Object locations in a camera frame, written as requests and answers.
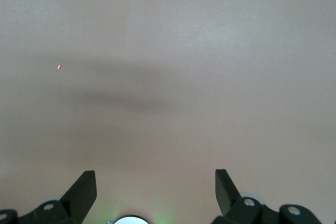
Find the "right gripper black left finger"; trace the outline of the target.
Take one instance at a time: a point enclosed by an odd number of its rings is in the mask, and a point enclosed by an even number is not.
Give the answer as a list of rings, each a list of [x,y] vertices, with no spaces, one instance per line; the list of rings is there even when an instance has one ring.
[[[82,224],[97,198],[95,171],[88,170],[58,200],[49,200],[26,215],[0,210],[0,224]]]

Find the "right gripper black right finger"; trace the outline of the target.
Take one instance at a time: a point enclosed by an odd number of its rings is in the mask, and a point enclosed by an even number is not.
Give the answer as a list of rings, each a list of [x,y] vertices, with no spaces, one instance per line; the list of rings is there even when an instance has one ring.
[[[211,224],[322,224],[303,206],[282,205],[276,212],[251,196],[241,196],[225,169],[215,171],[215,193],[222,214]]]

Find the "brown table cover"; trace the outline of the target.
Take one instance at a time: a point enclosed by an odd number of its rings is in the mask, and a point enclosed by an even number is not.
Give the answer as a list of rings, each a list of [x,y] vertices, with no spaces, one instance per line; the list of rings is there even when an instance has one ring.
[[[217,169],[334,224],[336,0],[0,0],[0,209],[210,224]]]

